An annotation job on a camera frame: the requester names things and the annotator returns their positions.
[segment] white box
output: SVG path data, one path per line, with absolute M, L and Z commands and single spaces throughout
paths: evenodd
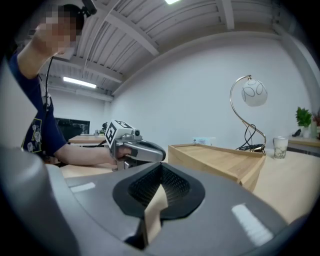
M 194 144 L 202 144 L 207 146 L 215 146 L 216 137 L 193 137 L 192 142 Z

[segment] white wall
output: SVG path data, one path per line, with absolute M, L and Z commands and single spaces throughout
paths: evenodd
M 105 116 L 109 113 L 105 101 L 50 88 L 49 93 L 52 96 L 54 117 L 90 121 L 90 134 L 96 129 L 102 129 L 102 124 L 106 122 Z
M 303 79 L 278 40 L 230 37 L 167 55 L 131 79 L 111 103 L 112 118 L 140 129 L 145 140 L 165 149 L 190 143 L 193 136 L 217 137 L 218 147 L 242 145 L 246 127 L 229 101 L 231 86 L 241 76 L 252 75 L 267 88 L 267 102 L 249 107 L 238 84 L 233 104 L 266 134 L 269 148 L 273 137 L 297 130 L 298 106 L 311 108 Z M 253 143 L 262 141 L 254 136 Z

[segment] wooden desk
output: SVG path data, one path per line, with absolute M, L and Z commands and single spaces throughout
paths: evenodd
M 287 151 L 285 159 L 273 159 L 273 154 L 273 150 L 266 150 L 253 193 L 291 223 L 311 210 L 319 194 L 320 158 Z M 112 173 L 111 168 L 110 164 L 66 165 L 60 170 L 65 178 L 71 178 Z
M 71 145 L 76 146 L 96 146 L 105 140 L 105 136 L 83 136 L 77 135 L 71 139 L 69 142 Z
M 320 140 L 317 138 L 289 137 L 288 150 L 320 157 Z
M 303 138 L 291 136 L 289 137 L 289 143 L 320 148 L 320 139 L 317 138 Z

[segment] hand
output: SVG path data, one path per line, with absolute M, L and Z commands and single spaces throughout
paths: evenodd
M 131 148 L 128 148 L 128 147 L 125 147 L 125 146 L 120 146 L 118 148 L 117 153 L 116 153 L 116 157 L 118 159 L 120 159 L 120 158 L 125 157 L 128 154 L 131 154 Z M 114 166 L 117 165 L 117 161 L 113 157 L 111 157 L 110 153 L 108 154 L 106 162 L 111 164 L 111 165 L 114 165 Z
M 116 153 L 116 157 L 120 159 L 129 154 L 131 154 L 131 148 L 120 146 L 118 152 Z

